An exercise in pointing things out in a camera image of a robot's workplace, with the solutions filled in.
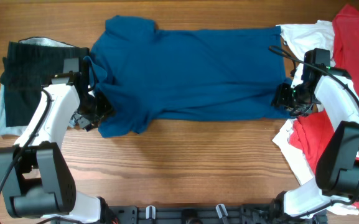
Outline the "blue polo shirt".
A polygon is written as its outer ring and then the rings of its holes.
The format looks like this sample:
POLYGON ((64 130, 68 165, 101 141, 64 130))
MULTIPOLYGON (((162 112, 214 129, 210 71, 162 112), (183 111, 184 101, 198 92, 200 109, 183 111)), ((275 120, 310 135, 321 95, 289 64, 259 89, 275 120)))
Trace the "blue polo shirt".
POLYGON ((86 57, 95 92, 115 110, 100 134, 140 134, 154 119, 287 119, 271 104, 287 80, 283 59, 269 51, 280 34, 280 27, 162 30, 141 17, 108 19, 86 57))

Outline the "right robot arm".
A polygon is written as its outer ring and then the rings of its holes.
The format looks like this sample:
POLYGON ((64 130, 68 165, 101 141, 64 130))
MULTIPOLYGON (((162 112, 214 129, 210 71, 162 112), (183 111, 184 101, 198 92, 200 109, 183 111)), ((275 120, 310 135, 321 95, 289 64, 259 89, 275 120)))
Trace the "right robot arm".
POLYGON ((272 100, 293 117, 311 114, 322 105, 334 134, 317 163, 316 173, 295 190, 281 192, 270 204, 271 222, 302 222, 336 204, 359 202, 359 97, 350 74, 330 66, 329 50, 305 53, 302 83, 280 84, 272 100))

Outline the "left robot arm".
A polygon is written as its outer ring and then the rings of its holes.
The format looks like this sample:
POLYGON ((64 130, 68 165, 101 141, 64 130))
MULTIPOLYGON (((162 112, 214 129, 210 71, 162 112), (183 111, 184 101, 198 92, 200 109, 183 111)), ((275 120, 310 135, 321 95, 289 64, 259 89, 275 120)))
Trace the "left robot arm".
POLYGON ((76 111, 89 114, 88 69, 79 58, 63 60, 61 73, 31 68, 2 77, 13 90, 35 90, 41 98, 26 130, 10 147, 0 148, 0 199, 12 218, 41 223, 119 223, 101 197, 76 189, 61 147, 76 111))

